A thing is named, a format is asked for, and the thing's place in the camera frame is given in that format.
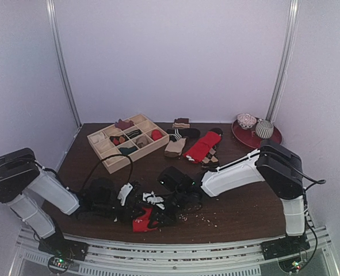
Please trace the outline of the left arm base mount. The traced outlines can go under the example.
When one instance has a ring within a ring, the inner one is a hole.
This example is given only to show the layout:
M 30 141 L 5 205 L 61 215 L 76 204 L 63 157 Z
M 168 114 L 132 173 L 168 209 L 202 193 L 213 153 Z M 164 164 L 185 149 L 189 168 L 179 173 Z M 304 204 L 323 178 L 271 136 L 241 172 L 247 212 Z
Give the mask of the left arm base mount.
M 47 260 L 48 270 L 56 275 L 66 273 L 76 260 L 84 261 L 89 245 L 87 243 L 65 238 L 40 239 L 39 251 L 51 256 Z

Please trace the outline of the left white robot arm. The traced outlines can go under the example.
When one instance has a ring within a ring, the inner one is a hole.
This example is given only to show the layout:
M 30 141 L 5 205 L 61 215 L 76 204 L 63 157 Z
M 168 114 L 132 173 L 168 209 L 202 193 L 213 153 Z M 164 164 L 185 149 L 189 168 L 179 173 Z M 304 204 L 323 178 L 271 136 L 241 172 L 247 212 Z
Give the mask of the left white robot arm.
M 109 187 L 106 178 L 84 182 L 79 191 L 62 183 L 57 172 L 42 166 L 30 148 L 22 148 L 0 156 L 0 203 L 7 205 L 36 235 L 46 239 L 55 255 L 68 251 L 68 242 L 58 233 L 58 224 L 30 197 L 35 193 L 67 216 L 119 216 L 134 191 L 128 181 L 120 191 Z

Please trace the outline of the red sock with stripes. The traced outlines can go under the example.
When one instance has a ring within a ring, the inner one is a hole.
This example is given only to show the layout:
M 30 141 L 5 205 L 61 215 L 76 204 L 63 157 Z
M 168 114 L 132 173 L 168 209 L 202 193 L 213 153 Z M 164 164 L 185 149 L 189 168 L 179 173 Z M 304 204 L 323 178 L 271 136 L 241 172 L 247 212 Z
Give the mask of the red sock with stripes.
M 142 208 L 144 214 L 132 221 L 132 230 L 134 233 L 150 232 L 158 229 L 158 222 L 151 222 L 153 207 Z

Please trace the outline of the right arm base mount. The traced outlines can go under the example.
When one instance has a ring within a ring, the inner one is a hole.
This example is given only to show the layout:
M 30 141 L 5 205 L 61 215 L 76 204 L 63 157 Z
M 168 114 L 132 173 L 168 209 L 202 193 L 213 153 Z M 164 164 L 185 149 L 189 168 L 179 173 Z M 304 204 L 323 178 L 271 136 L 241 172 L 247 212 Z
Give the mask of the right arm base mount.
M 261 243 L 264 260 L 277 259 L 279 268 L 285 273 L 298 273 L 307 260 L 310 244 L 305 238 L 283 237 Z

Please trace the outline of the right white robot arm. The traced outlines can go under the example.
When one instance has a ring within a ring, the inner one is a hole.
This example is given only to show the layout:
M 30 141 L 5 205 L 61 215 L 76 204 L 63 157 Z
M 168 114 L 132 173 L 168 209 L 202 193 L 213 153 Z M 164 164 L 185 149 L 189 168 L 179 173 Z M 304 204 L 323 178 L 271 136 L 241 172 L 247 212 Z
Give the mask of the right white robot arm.
M 173 196 L 187 200 L 191 194 L 203 191 L 216 197 L 226 191 L 257 182 L 266 182 L 281 200 L 285 217 L 285 233 L 281 240 L 284 253 L 294 253 L 303 243 L 305 213 L 308 208 L 307 189 L 299 155 L 271 140 L 262 141 L 259 148 L 223 166 L 212 166 L 194 181 L 179 169 L 170 166 L 161 172 L 158 182 Z

